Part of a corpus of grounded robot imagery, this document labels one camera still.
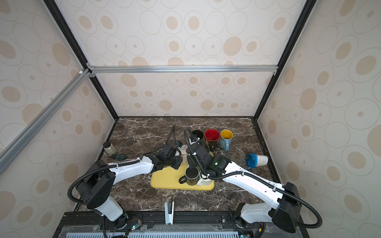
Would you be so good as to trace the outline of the pink mug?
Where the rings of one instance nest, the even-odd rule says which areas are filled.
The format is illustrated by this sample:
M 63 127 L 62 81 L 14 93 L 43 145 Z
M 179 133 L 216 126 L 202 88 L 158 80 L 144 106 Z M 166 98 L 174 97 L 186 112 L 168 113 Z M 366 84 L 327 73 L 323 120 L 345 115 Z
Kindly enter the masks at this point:
M 182 147 L 181 147 L 181 155 L 182 156 L 186 156 L 188 153 L 187 153 L 187 148 L 188 146 L 186 144 L 184 144 Z

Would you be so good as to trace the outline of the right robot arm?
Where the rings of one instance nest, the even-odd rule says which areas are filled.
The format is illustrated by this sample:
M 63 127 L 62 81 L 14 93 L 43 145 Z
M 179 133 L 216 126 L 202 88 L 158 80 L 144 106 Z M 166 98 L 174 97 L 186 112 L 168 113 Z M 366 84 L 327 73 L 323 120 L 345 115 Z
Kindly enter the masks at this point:
M 309 203 L 302 200 L 298 189 L 290 182 L 285 185 L 255 175 L 229 158 L 217 154 L 212 156 L 202 142 L 184 128 L 188 158 L 200 168 L 202 175 L 210 180 L 222 180 L 253 194 L 265 205 L 244 204 L 240 217 L 247 223 L 273 223 L 285 232 L 295 233 L 297 227 L 317 229 L 322 226 L 322 217 Z

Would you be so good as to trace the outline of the black mug red inside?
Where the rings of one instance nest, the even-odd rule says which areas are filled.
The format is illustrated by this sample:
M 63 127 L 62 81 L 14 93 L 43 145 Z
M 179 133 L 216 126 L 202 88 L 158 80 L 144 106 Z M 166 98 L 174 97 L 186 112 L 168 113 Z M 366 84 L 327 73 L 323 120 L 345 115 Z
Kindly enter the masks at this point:
M 199 181 L 199 169 L 197 167 L 191 168 L 187 167 L 185 170 L 185 175 L 180 177 L 179 184 L 187 184 L 189 186 L 194 186 Z

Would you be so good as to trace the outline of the blue butterfly mug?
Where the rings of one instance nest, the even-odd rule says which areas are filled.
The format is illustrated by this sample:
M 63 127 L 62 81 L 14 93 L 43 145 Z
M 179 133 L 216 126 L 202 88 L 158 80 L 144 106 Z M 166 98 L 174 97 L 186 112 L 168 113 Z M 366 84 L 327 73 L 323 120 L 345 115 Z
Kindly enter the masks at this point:
M 219 145 L 225 152 L 229 151 L 229 146 L 233 138 L 233 132 L 230 130 L 222 130 L 220 133 Z

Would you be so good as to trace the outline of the white bottom dark mug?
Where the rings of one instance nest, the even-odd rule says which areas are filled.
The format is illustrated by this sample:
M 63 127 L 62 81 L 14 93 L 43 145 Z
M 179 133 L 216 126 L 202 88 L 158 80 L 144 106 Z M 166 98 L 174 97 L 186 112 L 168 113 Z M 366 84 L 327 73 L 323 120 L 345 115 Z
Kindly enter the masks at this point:
M 200 130 L 194 130 L 192 131 L 192 134 L 195 135 L 197 139 L 203 140 L 204 138 L 204 133 Z

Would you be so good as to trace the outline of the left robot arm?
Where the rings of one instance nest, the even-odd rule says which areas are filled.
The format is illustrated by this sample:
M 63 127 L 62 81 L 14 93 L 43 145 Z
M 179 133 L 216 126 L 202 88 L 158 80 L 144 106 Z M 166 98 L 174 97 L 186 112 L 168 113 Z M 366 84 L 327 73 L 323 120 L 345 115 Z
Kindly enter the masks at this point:
M 95 162 L 81 177 L 68 188 L 68 198 L 83 204 L 89 210 L 97 211 L 111 222 L 122 221 L 127 214 L 121 205 L 110 196 L 113 185 L 138 175 L 150 174 L 166 167 L 179 169 L 182 163 L 180 147 L 182 143 L 171 143 L 176 126 L 173 125 L 165 143 L 159 148 L 140 155 L 137 159 L 107 164 Z

